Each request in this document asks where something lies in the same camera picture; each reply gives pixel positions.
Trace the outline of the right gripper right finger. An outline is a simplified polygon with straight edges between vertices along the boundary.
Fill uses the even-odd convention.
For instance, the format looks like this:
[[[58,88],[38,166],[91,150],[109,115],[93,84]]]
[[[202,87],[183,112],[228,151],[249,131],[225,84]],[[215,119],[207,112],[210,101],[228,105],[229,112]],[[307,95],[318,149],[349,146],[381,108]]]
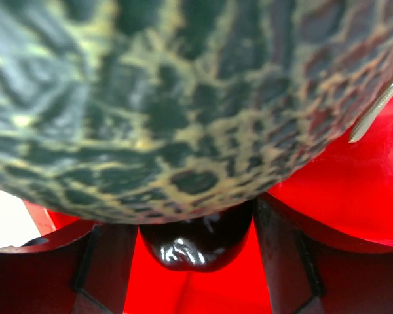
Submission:
[[[393,247],[339,232],[265,194],[255,231],[273,313],[393,313]]]

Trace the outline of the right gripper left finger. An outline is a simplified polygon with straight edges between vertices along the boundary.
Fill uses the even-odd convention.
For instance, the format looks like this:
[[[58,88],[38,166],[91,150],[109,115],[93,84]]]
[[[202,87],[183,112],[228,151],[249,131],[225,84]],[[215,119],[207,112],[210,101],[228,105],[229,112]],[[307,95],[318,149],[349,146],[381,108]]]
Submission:
[[[0,248],[0,313],[123,313],[137,233],[77,221]]]

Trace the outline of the black dark fruit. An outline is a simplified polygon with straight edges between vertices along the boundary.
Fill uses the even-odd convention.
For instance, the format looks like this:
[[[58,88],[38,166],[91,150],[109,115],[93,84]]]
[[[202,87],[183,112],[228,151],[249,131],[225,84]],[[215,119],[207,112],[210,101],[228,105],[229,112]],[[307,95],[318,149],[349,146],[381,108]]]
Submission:
[[[255,199],[203,217],[144,224],[140,234],[155,261],[171,271],[210,273],[228,266],[246,244]]]

